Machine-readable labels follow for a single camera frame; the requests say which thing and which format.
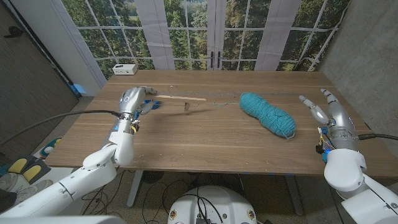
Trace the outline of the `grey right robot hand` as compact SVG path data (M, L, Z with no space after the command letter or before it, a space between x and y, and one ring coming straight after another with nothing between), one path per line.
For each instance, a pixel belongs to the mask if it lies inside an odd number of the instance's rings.
M324 88L321 89L321 92L326 96L328 114L303 95L299 96L299 100L310 110L316 121L328 126L333 138L354 138L356 136L355 126L337 97Z

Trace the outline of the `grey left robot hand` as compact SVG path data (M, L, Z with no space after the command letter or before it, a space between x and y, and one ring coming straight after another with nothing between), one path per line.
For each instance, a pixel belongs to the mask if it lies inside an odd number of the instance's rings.
M120 118L134 121L140 115L147 114L154 106L154 101L144 103L147 95L157 95L157 90L148 86L136 86L126 90L119 101Z

